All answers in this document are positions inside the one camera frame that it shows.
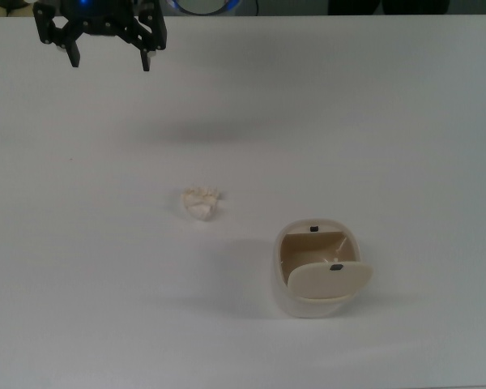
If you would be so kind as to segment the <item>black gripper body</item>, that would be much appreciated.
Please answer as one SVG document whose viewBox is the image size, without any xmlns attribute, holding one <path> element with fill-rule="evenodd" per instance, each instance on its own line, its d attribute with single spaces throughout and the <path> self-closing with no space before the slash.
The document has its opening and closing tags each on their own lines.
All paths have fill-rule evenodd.
<svg viewBox="0 0 486 389">
<path fill-rule="evenodd" d="M 140 38 L 133 1 L 62 0 L 59 12 L 67 20 L 62 28 L 66 39 L 78 39 L 83 34 Z"/>
</svg>

